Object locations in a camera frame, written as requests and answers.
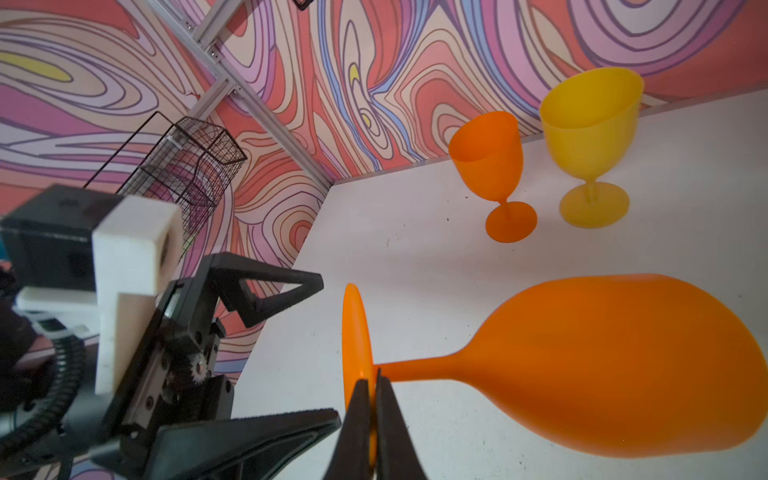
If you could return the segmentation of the yellow wine glass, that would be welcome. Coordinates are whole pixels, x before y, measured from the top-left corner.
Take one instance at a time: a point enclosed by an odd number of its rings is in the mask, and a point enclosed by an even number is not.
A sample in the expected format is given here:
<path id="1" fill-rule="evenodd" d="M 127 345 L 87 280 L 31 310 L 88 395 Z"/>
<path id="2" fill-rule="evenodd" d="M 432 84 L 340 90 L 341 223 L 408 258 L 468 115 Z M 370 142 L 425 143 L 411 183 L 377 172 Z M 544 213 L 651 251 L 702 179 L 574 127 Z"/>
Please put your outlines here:
<path id="1" fill-rule="evenodd" d="M 643 93 L 638 73 L 603 67 L 568 78 L 542 101 L 539 114 L 551 158 L 564 173 L 583 182 L 559 204 L 561 217 L 570 225 L 603 228 L 628 213 L 626 191 L 600 177 L 630 148 Z"/>

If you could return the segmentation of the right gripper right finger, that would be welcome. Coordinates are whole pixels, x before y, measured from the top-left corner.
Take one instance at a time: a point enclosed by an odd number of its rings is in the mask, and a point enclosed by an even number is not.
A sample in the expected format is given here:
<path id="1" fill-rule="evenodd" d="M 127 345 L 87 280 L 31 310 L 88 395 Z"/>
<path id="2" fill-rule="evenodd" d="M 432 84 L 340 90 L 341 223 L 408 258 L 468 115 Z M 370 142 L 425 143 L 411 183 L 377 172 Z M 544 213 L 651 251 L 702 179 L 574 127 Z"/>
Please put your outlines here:
<path id="1" fill-rule="evenodd" d="M 382 480 L 427 480 L 391 381 L 377 376 L 376 385 L 376 478 Z"/>

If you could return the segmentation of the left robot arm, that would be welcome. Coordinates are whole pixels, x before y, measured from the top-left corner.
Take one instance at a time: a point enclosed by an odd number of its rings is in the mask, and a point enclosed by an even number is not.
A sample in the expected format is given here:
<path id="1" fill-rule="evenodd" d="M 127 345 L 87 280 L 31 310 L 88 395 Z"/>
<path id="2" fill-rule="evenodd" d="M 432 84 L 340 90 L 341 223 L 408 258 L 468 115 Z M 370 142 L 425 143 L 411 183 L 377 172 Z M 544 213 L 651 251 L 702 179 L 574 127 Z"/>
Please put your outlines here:
<path id="1" fill-rule="evenodd" d="M 34 367 L 17 368 L 31 324 L 1 316 L 1 475 L 31 479 L 82 454 L 127 479 L 271 479 L 336 431 L 334 409 L 233 418 L 235 388 L 215 375 L 223 306 L 246 326 L 320 292 L 317 273 L 233 253 L 211 254 L 172 281 L 113 394 L 94 391 L 96 350 L 69 337 Z"/>

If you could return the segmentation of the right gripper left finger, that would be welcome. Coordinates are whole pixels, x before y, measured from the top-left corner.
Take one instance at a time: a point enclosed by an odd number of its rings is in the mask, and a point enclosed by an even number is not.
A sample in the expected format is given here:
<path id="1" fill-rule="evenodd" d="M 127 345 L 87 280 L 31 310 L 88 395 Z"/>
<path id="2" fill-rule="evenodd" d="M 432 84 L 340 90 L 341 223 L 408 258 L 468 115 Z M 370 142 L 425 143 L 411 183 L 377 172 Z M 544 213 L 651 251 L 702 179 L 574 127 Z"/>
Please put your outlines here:
<path id="1" fill-rule="evenodd" d="M 324 480 L 367 480 L 370 470 L 371 404 L 367 380 L 358 380 Z"/>

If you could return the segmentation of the orange wine glass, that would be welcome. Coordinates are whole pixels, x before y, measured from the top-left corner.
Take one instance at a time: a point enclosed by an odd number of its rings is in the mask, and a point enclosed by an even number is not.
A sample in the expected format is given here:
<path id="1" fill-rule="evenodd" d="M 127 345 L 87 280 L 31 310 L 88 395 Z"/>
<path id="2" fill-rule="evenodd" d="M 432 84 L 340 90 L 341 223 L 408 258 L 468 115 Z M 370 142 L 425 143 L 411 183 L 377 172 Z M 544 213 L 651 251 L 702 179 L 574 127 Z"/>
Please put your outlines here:
<path id="1" fill-rule="evenodd" d="M 706 291 L 660 274 L 573 277 L 497 307 L 459 351 L 377 364 L 362 296 L 342 307 L 344 390 L 450 380 L 517 423 L 594 455 L 733 448 L 767 416 L 767 365 L 742 321 Z"/>
<path id="2" fill-rule="evenodd" d="M 485 229 L 499 243 L 515 243 L 536 228 L 538 217 L 527 203 L 510 199 L 522 178 L 524 155 L 517 118 L 494 111 L 461 126 L 449 142 L 449 156 L 467 188 L 497 204 Z"/>

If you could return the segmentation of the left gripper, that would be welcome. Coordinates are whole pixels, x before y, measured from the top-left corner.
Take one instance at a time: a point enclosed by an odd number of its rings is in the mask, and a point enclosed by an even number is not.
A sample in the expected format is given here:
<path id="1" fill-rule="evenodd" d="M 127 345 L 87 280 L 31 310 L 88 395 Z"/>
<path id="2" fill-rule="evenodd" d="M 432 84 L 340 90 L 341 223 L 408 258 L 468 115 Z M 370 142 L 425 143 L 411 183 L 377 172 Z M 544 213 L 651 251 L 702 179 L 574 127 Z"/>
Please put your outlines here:
<path id="1" fill-rule="evenodd" d="M 173 281 L 153 312 L 103 419 L 103 468 L 146 466 L 144 479 L 273 479 L 340 428 L 332 408 L 225 420 L 234 386 L 213 373 L 225 336 L 219 300 L 253 328 L 322 291 L 322 275 L 231 252 L 206 256 L 203 271 L 212 284 Z"/>

